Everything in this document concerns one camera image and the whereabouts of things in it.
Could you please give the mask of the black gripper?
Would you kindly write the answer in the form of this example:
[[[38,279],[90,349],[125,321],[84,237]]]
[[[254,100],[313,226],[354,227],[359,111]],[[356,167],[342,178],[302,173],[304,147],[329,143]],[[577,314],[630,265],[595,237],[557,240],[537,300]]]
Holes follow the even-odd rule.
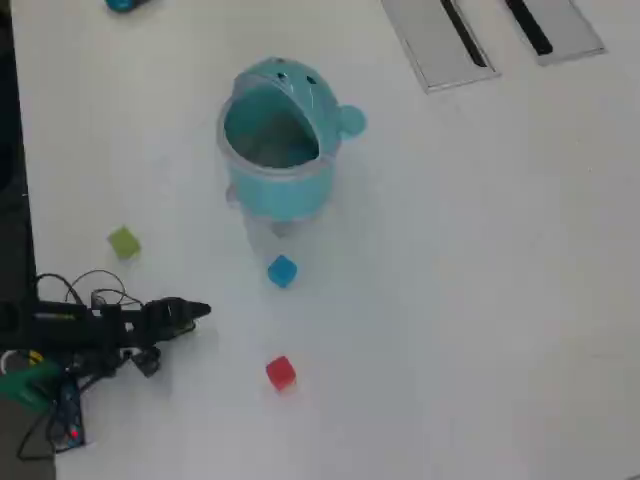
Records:
[[[141,309],[143,338],[149,345],[172,340],[193,331],[195,319],[206,317],[211,311],[207,303],[180,297],[150,301]]]

